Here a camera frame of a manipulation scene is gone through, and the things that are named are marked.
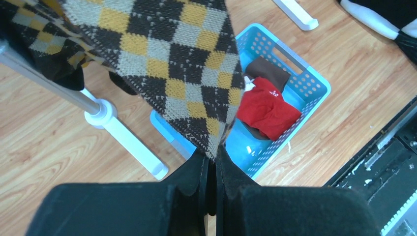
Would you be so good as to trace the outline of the brown sock striped cuff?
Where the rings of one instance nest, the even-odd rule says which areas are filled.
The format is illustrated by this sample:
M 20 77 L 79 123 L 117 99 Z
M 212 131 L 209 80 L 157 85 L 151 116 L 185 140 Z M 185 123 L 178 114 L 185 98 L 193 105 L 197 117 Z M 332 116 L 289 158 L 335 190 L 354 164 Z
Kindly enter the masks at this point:
M 269 80 L 280 92 L 284 91 L 285 85 L 290 78 L 290 74 L 277 65 L 272 64 L 263 57 L 257 57 L 250 62 L 245 75 L 250 78 L 262 77 Z

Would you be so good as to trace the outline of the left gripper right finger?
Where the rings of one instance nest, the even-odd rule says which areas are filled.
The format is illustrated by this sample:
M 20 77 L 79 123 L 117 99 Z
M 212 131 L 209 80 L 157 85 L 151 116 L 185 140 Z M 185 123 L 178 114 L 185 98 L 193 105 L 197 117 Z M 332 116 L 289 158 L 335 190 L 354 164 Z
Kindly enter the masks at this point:
M 218 236 L 378 236 L 365 200 L 331 187 L 261 186 L 224 146 L 215 159 Z

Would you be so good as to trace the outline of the light blue plastic basket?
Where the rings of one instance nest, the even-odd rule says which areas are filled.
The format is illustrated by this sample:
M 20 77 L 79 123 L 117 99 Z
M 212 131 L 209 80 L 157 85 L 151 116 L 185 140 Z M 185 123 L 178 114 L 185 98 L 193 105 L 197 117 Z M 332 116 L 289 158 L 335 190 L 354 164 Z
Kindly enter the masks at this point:
M 272 32 L 250 24 L 237 37 L 243 69 L 264 58 L 289 74 L 279 91 L 272 78 L 256 74 L 256 87 L 244 100 L 226 141 L 232 161 L 256 178 L 324 102 L 329 82 Z

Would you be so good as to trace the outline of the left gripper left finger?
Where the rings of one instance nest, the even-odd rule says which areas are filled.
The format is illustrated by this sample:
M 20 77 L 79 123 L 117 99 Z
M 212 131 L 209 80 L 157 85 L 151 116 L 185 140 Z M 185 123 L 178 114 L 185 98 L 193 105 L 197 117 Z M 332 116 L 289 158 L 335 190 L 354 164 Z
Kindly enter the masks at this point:
M 27 235 L 203 236 L 208 165 L 197 151 L 160 182 L 57 185 Z

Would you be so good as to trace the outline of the red snowflake christmas sock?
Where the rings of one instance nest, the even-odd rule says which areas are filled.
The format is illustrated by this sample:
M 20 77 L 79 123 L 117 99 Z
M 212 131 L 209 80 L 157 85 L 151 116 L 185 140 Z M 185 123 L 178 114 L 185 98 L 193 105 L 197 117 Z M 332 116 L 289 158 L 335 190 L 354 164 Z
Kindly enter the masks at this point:
M 301 112 L 287 103 L 282 93 L 267 79 L 257 77 L 252 89 L 245 91 L 237 118 L 262 137 L 276 141 L 301 117 Z

